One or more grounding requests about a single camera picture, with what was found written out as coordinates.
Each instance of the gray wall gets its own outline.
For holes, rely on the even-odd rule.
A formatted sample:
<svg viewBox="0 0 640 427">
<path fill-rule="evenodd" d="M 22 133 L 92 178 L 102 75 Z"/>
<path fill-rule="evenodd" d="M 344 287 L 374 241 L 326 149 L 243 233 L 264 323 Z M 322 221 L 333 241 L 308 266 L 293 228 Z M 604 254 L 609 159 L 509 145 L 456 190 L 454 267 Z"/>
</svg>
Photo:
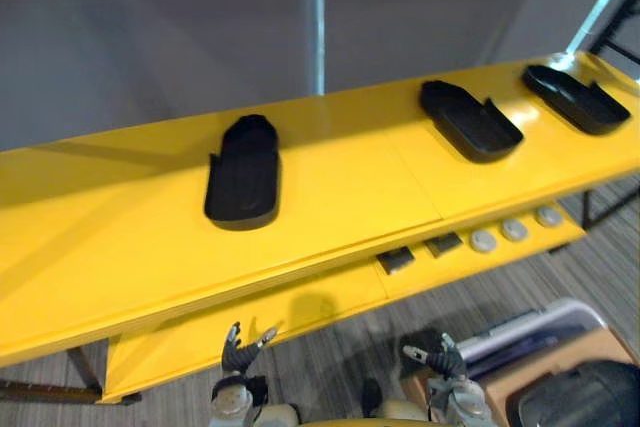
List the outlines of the gray wall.
<svg viewBox="0 0 640 427">
<path fill-rule="evenodd" d="M 327 0 L 327 90 L 562 50 L 593 1 Z M 0 0 L 0 149 L 309 95 L 311 10 Z"/>
<path fill-rule="evenodd" d="M 327 90 L 474 65 L 522 0 L 327 0 Z"/>
<path fill-rule="evenodd" d="M 593 29 L 602 28 L 620 0 L 612 0 Z M 596 0 L 522 0 L 505 35 L 489 55 L 490 61 L 535 57 L 564 50 Z M 591 43 L 586 39 L 584 48 Z"/>
<path fill-rule="evenodd" d="M 308 95 L 305 0 L 0 0 L 0 149 Z"/>
</svg>

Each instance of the lower shelf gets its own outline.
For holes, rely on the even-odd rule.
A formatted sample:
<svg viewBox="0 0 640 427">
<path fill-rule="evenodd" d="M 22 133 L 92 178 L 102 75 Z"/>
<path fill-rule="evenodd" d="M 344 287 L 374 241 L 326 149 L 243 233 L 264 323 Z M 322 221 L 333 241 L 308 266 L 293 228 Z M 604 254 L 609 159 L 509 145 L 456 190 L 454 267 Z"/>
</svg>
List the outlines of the lower shelf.
<svg viewBox="0 0 640 427">
<path fill-rule="evenodd" d="M 132 392 L 219 363 L 225 335 L 236 321 L 242 323 L 243 342 L 255 340 L 272 325 L 278 326 L 276 341 L 282 342 L 583 236 L 584 231 L 562 212 L 564 222 L 553 228 L 539 225 L 532 213 L 519 216 L 529 237 L 517 243 L 502 237 L 497 222 L 482 226 L 498 239 L 498 247 L 490 254 L 473 251 L 469 232 L 458 232 L 463 245 L 437 259 L 424 244 L 411 246 L 415 261 L 392 275 L 373 259 L 112 337 L 102 402 L 117 402 Z"/>
</svg>

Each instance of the black tray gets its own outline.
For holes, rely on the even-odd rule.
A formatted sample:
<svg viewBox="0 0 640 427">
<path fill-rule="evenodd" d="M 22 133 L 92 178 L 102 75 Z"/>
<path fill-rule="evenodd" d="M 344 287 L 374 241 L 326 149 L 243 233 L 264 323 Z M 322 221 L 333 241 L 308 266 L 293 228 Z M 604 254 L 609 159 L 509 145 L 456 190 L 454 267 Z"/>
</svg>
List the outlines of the black tray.
<svg viewBox="0 0 640 427">
<path fill-rule="evenodd" d="M 491 162 L 524 138 L 491 99 L 483 104 L 457 85 L 441 80 L 422 84 L 420 105 L 436 127 L 469 160 Z"/>
<path fill-rule="evenodd" d="M 218 227 L 248 230 L 278 213 L 280 157 L 275 128 L 262 115 L 240 117 L 210 156 L 204 212 Z"/>
<path fill-rule="evenodd" d="M 569 122 L 588 134 L 606 134 L 631 117 L 596 82 L 589 87 L 565 72 L 529 65 L 522 81 Z"/>
</svg>

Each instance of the yellow shelf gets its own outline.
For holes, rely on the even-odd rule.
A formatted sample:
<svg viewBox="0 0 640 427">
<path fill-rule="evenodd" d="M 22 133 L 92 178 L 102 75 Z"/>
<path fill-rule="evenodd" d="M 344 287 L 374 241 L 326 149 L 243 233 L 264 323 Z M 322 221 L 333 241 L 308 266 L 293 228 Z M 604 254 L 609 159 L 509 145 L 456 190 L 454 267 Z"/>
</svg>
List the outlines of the yellow shelf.
<svg viewBox="0 0 640 427">
<path fill-rule="evenodd" d="M 638 86 L 579 55 L 633 117 L 575 132 L 522 87 L 529 62 L 432 76 L 491 94 L 525 134 L 462 159 L 417 103 L 425 78 L 0 153 L 0 367 L 220 305 L 638 169 Z M 241 115 L 280 135 L 281 207 L 228 232 L 202 213 L 208 154 Z"/>
<path fill-rule="evenodd" d="M 543 227 L 535 220 L 532 211 L 509 217 L 520 220 L 529 231 L 529 236 L 520 242 L 511 242 L 506 239 L 500 233 L 499 222 L 492 222 L 476 226 L 473 229 L 458 231 L 457 234 L 462 239 L 463 245 L 437 259 L 433 257 L 424 243 L 419 243 L 411 247 L 415 261 L 404 269 L 387 275 L 382 266 L 376 265 L 376 272 L 387 297 L 398 299 L 433 289 L 439 285 L 493 269 L 498 265 L 572 242 L 585 235 L 585 232 L 562 207 L 558 204 L 551 205 L 563 214 L 564 221 L 557 227 Z M 494 252 L 482 254 L 471 248 L 469 245 L 470 233 L 478 228 L 488 230 L 496 238 L 498 246 Z"/>
<path fill-rule="evenodd" d="M 113 337 L 103 402 L 116 402 L 124 395 L 217 364 L 224 336 L 235 321 L 245 328 L 245 342 L 255 340 L 271 325 L 280 327 L 277 341 L 282 342 L 584 235 L 566 213 L 563 224 L 555 228 L 540 226 L 531 213 L 516 217 L 527 226 L 529 238 L 510 242 L 498 232 L 496 223 L 483 226 L 498 239 L 498 247 L 491 254 L 471 250 L 468 232 L 464 231 L 459 233 L 464 245 L 437 259 L 422 243 L 412 246 L 415 261 L 393 275 L 387 275 L 376 260 L 363 261 L 154 328 Z"/>
</svg>

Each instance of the gray knob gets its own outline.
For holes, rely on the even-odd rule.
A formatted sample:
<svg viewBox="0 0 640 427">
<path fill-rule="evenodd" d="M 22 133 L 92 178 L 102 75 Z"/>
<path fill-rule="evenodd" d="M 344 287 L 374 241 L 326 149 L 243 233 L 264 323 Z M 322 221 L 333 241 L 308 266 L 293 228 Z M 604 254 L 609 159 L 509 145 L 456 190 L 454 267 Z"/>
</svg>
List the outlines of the gray knob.
<svg viewBox="0 0 640 427">
<path fill-rule="evenodd" d="M 562 224 L 562 214 L 551 207 L 538 207 L 536 209 L 536 220 L 545 227 L 556 227 Z"/>
<path fill-rule="evenodd" d="M 495 250 L 497 245 L 496 238 L 486 230 L 476 230 L 471 233 L 471 248 L 476 252 L 488 254 Z"/>
<path fill-rule="evenodd" d="M 500 226 L 502 235 L 512 242 L 520 242 L 529 236 L 526 225 L 516 219 L 506 219 Z"/>
</svg>

